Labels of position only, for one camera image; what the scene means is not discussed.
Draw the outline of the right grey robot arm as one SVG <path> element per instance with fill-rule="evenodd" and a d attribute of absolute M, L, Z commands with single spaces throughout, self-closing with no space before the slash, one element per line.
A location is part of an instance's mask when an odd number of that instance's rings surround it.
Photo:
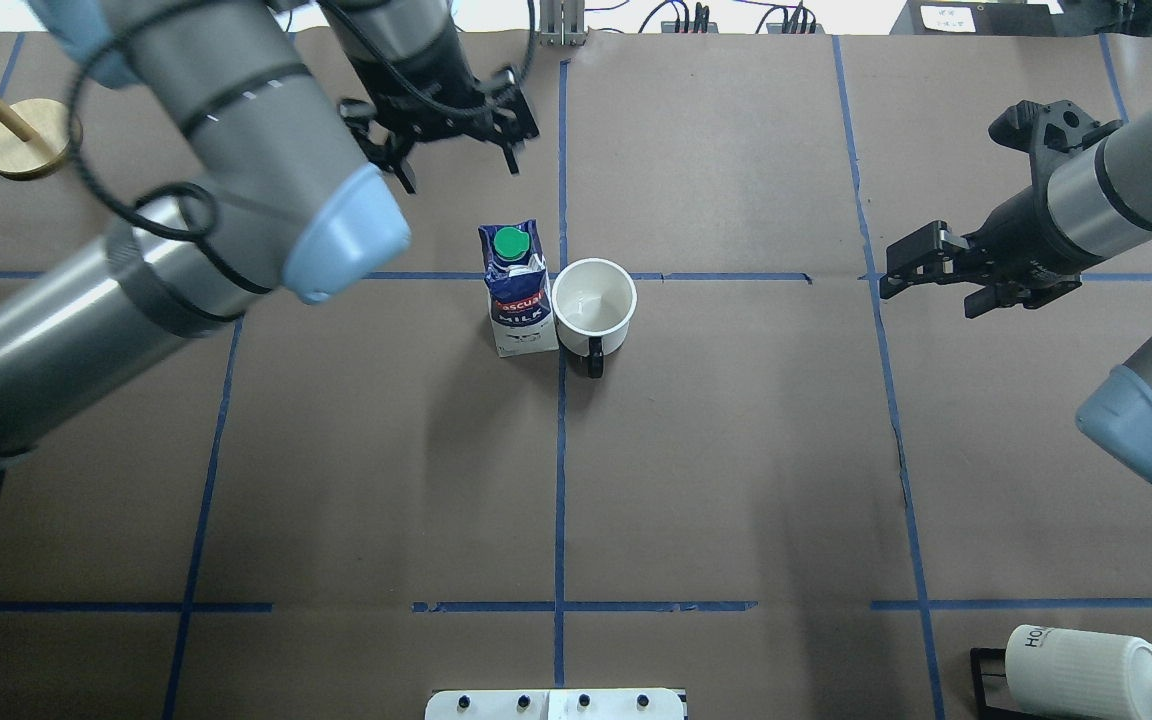
<path fill-rule="evenodd" d="M 975 232 L 942 220 L 890 243 L 882 300 L 922 285 L 972 285 L 967 318 L 1043 309 L 1078 290 L 1087 270 L 1152 242 L 1152 109 L 1102 122 L 1069 100 L 1020 101 L 992 120 L 1030 182 Z M 1152 336 L 1111 369 L 1075 414 L 1076 429 L 1152 484 Z"/>

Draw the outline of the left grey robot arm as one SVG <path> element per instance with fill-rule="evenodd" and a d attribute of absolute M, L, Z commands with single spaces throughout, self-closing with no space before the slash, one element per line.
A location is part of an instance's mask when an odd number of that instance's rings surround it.
<path fill-rule="evenodd" d="M 410 247 L 388 184 L 417 143 L 468 137 L 509 170 L 538 137 L 520 65 L 477 78 L 445 1 L 323 1 L 365 96 L 334 101 L 276 13 L 293 1 L 33 1 L 88 82 L 141 85 L 200 173 L 109 191 L 67 126 L 70 165 L 111 223 L 0 305 L 0 475 L 41 438 L 275 290 L 321 304 Z"/>

